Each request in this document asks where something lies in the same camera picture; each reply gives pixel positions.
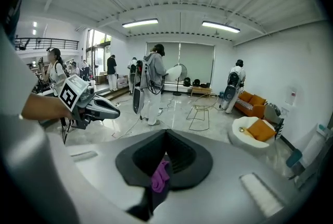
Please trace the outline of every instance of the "black metal railing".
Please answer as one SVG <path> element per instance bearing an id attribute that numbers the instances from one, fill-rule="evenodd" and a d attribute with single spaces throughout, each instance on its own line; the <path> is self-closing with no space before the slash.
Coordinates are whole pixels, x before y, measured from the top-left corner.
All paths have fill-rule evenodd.
<path id="1" fill-rule="evenodd" d="M 63 40 L 55 38 L 16 38 L 15 49 L 17 51 L 35 50 L 35 49 L 78 49 L 78 41 Z"/>

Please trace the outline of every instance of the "man in black jacket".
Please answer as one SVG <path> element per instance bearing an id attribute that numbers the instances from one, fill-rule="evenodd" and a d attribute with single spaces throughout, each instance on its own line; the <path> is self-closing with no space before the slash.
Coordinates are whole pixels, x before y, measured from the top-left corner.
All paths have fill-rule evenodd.
<path id="1" fill-rule="evenodd" d="M 108 80 L 110 91 L 117 90 L 117 63 L 115 60 L 115 55 L 111 55 L 108 58 Z"/>

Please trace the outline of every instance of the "purple cloth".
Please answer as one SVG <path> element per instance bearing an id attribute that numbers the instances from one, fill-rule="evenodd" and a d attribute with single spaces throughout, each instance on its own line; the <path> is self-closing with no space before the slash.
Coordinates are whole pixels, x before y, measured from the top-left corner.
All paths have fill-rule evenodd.
<path id="1" fill-rule="evenodd" d="M 165 186 L 165 181 L 169 180 L 170 177 L 165 171 L 165 166 L 169 161 L 162 159 L 161 163 L 158 165 L 156 171 L 151 177 L 151 187 L 154 192 L 161 193 Z"/>

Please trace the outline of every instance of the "fluorescent light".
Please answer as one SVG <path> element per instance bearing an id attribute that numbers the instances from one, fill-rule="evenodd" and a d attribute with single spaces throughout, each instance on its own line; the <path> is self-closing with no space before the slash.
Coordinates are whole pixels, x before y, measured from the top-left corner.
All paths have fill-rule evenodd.
<path id="1" fill-rule="evenodd" d="M 130 22 L 130 23 L 124 23 L 123 27 L 130 28 L 130 27 L 134 27 L 134 26 L 147 25 L 147 24 L 158 24 L 158 20 L 157 20 L 157 18 L 154 18 L 154 19 L 134 21 L 134 22 Z"/>
<path id="2" fill-rule="evenodd" d="M 218 23 L 214 23 L 214 22 L 209 22 L 209 21 L 202 22 L 202 25 L 205 26 L 205 27 L 211 27 L 211 28 L 216 28 L 216 29 L 221 29 L 221 30 L 227 30 L 227 31 L 235 32 L 235 33 L 240 32 L 240 29 L 237 29 L 237 28 L 234 28 L 234 27 L 230 27 L 228 25 L 223 25 L 223 24 L 218 24 Z"/>

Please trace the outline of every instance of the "orange sofa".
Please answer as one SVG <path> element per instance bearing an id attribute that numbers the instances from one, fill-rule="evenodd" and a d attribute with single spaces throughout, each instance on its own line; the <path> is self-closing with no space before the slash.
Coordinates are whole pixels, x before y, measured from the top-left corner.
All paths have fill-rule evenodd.
<path id="1" fill-rule="evenodd" d="M 244 91 L 238 96 L 235 107 L 248 117 L 263 118 L 265 102 L 266 100 L 264 98 Z"/>

